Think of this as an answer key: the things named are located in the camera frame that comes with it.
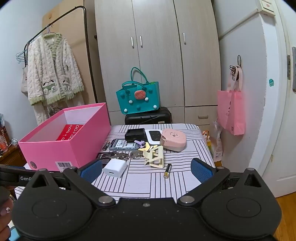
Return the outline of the person's left hand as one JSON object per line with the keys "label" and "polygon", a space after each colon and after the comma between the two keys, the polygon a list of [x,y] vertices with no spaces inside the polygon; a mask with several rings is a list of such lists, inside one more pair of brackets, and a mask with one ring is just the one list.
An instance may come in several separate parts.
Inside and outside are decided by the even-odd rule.
{"label": "person's left hand", "polygon": [[11,221],[11,211],[13,209],[13,202],[9,198],[1,206],[1,216],[0,216],[0,241],[6,241],[10,235],[11,231],[9,228],[9,223]]}

